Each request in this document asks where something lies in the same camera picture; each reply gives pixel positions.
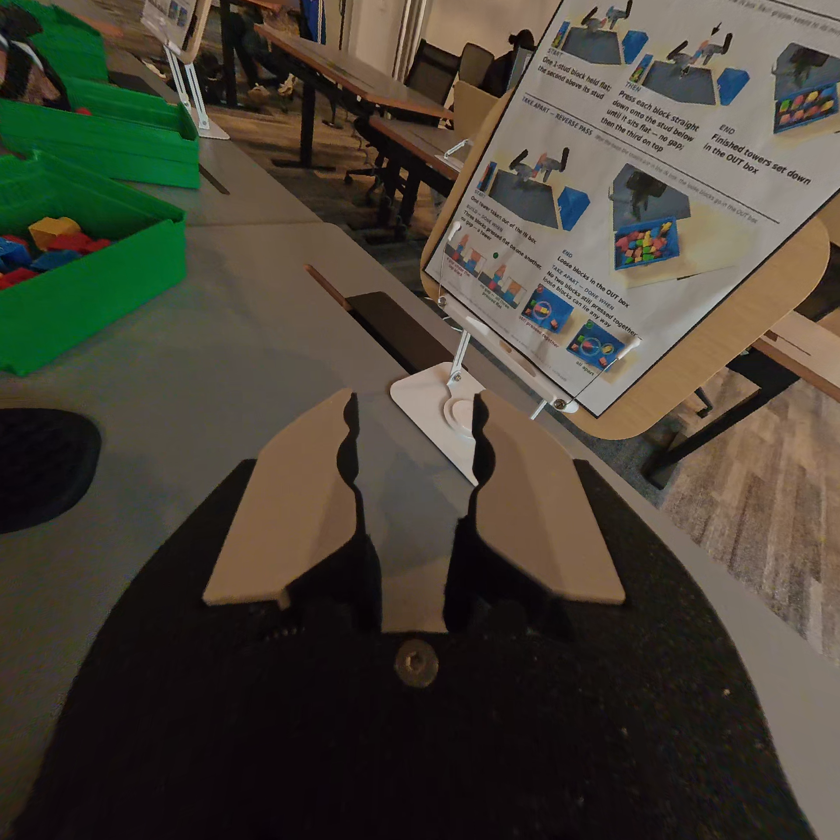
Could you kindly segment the black office chair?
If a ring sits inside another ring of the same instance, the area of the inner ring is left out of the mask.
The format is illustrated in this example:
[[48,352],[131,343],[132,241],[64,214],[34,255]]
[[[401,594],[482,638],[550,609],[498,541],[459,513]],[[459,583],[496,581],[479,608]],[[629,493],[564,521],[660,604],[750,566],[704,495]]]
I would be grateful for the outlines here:
[[365,165],[360,169],[347,170],[344,183],[351,184],[354,176],[372,176],[373,183],[362,199],[363,205],[368,207],[375,203],[380,188],[384,188],[383,196],[390,200],[396,193],[404,196],[408,178],[402,176],[401,172],[410,169],[412,160],[407,149],[382,131],[373,128],[366,117],[358,117],[353,121],[353,136],[360,142],[360,150],[365,152]]
[[442,107],[454,86],[460,63],[461,56],[453,55],[421,38],[404,85]]

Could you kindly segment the instruction poster board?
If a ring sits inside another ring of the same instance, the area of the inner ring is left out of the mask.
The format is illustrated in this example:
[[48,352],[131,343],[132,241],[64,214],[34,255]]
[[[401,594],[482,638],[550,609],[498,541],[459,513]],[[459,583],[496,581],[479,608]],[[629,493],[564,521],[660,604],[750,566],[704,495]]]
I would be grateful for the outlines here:
[[423,282],[601,438],[643,431],[800,303],[827,262],[838,139],[780,150],[675,123],[567,63],[530,69],[458,178]]

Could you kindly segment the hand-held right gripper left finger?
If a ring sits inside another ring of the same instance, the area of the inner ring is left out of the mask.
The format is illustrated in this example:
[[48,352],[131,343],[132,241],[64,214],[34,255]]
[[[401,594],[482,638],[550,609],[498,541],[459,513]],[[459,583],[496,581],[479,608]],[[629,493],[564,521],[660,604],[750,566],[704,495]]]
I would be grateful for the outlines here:
[[208,606],[278,602],[361,530],[358,397],[343,388],[260,451],[206,584]]

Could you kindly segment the rounded wooden board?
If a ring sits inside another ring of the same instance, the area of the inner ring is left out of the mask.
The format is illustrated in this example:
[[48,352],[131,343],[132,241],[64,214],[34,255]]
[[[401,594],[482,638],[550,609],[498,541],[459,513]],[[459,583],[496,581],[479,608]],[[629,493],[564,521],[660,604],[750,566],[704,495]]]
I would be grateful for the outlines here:
[[459,140],[476,138],[498,98],[458,79],[454,86],[453,127]]

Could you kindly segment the long wooden desk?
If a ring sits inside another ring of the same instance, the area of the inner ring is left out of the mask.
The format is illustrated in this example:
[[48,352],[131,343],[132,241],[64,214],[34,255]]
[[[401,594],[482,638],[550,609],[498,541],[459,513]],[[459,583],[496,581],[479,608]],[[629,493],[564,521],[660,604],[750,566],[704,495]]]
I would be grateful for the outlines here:
[[277,168],[335,170],[332,165],[312,161],[317,93],[357,118],[369,118],[377,112],[410,113],[437,119],[451,115],[444,106],[346,51],[283,33],[267,24],[256,25],[255,31],[280,53],[291,73],[303,84],[299,156],[289,160],[274,158],[272,164]]

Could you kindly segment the pile of coloured toy blocks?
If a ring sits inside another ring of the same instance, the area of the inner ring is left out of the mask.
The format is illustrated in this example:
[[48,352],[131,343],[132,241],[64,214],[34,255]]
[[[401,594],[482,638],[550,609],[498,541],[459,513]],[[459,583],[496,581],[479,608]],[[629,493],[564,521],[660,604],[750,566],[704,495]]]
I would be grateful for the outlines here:
[[1,234],[1,290],[14,288],[113,245],[92,237],[69,217],[43,217],[26,234]]

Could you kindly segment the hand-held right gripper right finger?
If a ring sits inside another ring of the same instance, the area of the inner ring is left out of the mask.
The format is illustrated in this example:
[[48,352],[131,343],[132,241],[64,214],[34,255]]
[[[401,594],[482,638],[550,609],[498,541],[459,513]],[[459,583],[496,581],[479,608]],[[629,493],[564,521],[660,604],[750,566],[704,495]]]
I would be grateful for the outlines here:
[[477,483],[459,522],[459,597],[624,604],[574,459],[491,391],[475,396],[472,417]]

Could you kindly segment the laminated instruction sheet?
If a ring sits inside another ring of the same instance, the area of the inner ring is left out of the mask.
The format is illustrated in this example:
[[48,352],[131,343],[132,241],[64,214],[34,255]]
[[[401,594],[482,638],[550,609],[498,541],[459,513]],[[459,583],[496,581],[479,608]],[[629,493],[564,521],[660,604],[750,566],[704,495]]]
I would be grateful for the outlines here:
[[601,417],[838,194],[838,2],[561,2],[423,272]]
[[188,65],[201,48],[211,6],[211,1],[146,1],[141,24]]

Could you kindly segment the green plastic bin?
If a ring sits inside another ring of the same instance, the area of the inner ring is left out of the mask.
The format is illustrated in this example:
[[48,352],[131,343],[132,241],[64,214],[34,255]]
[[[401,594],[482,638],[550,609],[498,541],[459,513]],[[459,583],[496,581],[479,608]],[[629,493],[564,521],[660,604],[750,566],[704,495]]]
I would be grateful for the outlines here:
[[39,2],[2,2],[23,17],[24,38],[45,57],[64,81],[109,81],[106,51],[100,33],[79,17],[56,5]]
[[198,131],[181,103],[107,82],[69,77],[62,111],[3,99],[7,149],[44,151],[126,182],[197,189]]
[[2,234],[69,217],[111,244],[1,293],[1,369],[28,375],[186,276],[179,207],[37,150],[1,158]]

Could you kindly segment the black textured mat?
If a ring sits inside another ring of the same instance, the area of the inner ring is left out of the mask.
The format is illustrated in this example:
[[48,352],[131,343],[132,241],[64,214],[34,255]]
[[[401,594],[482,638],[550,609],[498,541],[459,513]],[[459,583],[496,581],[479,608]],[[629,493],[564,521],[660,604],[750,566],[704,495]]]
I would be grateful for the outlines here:
[[1,533],[73,508],[96,475],[102,436],[89,418],[39,407],[1,410]]

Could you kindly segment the wooden desk black legs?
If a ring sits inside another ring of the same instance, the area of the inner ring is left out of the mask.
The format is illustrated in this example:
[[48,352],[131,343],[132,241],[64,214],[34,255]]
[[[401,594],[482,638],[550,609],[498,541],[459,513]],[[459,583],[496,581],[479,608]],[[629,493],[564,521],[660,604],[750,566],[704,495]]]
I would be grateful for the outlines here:
[[459,140],[453,130],[418,122],[385,119],[378,115],[370,117],[370,125],[406,148],[412,157],[410,169],[401,172],[402,176],[408,178],[406,194],[403,196],[397,192],[392,200],[387,196],[381,200],[381,211],[389,214],[396,195],[401,196],[395,217],[395,233],[401,238],[412,222],[420,185],[425,184],[445,197],[450,194],[460,169],[445,163],[442,155]]
[[731,360],[727,370],[755,385],[756,391],[693,435],[656,453],[643,469],[654,487],[666,488],[681,460],[765,407],[795,382],[804,381],[839,402],[839,338],[797,311],[788,313],[748,351]]

